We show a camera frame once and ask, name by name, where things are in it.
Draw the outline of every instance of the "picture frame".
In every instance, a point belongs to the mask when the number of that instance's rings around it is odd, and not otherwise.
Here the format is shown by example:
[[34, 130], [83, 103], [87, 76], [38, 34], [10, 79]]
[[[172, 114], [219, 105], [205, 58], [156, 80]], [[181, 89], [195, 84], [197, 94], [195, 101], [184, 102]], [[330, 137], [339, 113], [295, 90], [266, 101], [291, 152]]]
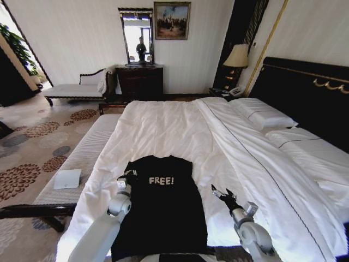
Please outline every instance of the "picture frame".
[[191, 2], [154, 2], [156, 40], [187, 40]]

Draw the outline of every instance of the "white pillow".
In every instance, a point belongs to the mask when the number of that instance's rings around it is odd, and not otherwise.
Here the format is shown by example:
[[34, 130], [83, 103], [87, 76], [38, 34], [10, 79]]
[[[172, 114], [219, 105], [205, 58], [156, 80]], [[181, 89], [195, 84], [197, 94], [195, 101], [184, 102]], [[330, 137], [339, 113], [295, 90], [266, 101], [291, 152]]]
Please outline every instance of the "white pillow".
[[251, 121], [259, 131], [271, 127], [295, 127], [298, 124], [292, 118], [257, 98], [239, 98], [229, 103]]
[[290, 156], [349, 219], [349, 154], [303, 128], [271, 131], [266, 137]]
[[97, 86], [97, 91], [101, 94], [104, 94], [104, 92], [106, 91], [106, 86], [105, 86], [104, 82], [105, 82], [104, 80], [101, 80]]

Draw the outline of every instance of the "wooden dresser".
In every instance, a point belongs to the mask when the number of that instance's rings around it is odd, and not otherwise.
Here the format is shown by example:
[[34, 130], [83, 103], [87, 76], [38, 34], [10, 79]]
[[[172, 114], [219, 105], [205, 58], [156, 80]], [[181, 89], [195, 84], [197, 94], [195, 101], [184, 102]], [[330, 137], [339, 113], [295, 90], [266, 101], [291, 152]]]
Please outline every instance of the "wooden dresser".
[[124, 99], [161, 100], [163, 96], [163, 66], [145, 65], [117, 67]]

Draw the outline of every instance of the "nightstand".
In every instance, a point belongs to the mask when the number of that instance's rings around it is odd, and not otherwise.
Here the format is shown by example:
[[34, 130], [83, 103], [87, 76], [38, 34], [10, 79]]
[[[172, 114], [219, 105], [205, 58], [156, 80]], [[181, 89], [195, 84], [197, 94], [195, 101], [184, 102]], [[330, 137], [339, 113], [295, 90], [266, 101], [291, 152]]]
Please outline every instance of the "nightstand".
[[209, 94], [212, 97], [223, 97], [225, 100], [228, 102], [234, 99], [237, 99], [238, 97], [234, 97], [229, 93], [224, 93], [222, 89], [217, 89], [217, 88], [210, 88], [209, 89]]

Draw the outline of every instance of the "telephone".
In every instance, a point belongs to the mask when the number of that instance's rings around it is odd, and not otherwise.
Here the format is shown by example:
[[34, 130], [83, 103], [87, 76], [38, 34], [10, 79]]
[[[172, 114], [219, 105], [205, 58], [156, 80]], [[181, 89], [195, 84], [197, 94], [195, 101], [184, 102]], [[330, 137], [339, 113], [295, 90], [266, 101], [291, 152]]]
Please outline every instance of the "telephone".
[[240, 97], [242, 95], [241, 88], [239, 86], [231, 89], [229, 91], [229, 94], [231, 94], [233, 97]]

